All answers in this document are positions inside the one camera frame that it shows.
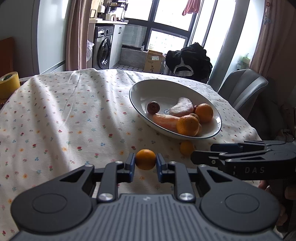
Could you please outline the person's right hand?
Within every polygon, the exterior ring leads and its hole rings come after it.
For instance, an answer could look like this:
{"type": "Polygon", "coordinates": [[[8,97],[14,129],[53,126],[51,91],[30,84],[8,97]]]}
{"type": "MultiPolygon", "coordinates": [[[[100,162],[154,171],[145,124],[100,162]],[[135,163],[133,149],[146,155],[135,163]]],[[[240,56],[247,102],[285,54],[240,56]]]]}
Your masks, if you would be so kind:
{"type": "Polygon", "coordinates": [[[270,188],[270,185],[269,185],[269,183],[267,181],[261,180],[259,182],[258,188],[259,189],[262,189],[264,191],[267,191],[268,193],[272,193],[272,190],[270,188]]]}

